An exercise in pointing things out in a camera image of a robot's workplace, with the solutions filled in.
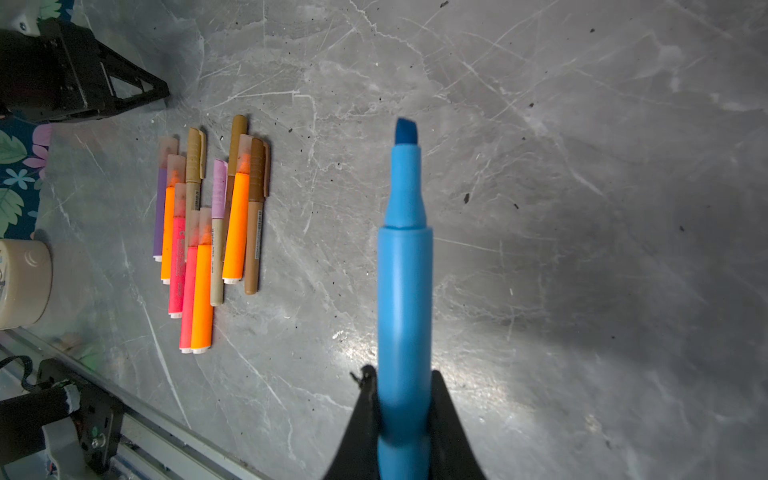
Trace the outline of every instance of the white plastic container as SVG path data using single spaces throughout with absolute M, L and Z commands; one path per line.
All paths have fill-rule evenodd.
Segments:
M 51 294 L 51 254 L 37 240 L 0 239 L 0 329 L 38 321 Z

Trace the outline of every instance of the blue chisel tip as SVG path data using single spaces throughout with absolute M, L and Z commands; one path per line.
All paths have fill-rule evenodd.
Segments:
M 395 127 L 395 145 L 419 143 L 419 132 L 416 130 L 416 123 L 407 118 L 398 118 L 397 127 Z

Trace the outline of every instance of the pen clip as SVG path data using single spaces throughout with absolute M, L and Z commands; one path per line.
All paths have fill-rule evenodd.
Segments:
M 270 175 L 272 174 L 272 150 L 270 144 L 264 141 L 264 196 L 270 195 Z
M 198 130 L 197 133 L 200 134 L 200 178 L 205 178 L 207 138 L 202 130 Z

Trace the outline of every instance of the silver bolt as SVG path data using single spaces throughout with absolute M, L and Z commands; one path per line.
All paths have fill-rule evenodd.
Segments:
M 93 449 L 100 449 L 104 445 L 107 445 L 107 437 L 105 437 L 103 433 L 96 435 L 94 439 L 91 440 L 91 447 Z

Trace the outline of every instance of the blue marker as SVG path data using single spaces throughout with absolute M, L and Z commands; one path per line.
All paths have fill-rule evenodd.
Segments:
M 416 124 L 397 120 L 392 192 L 379 229 L 379 471 L 425 480 L 432 359 L 432 228 L 422 200 Z

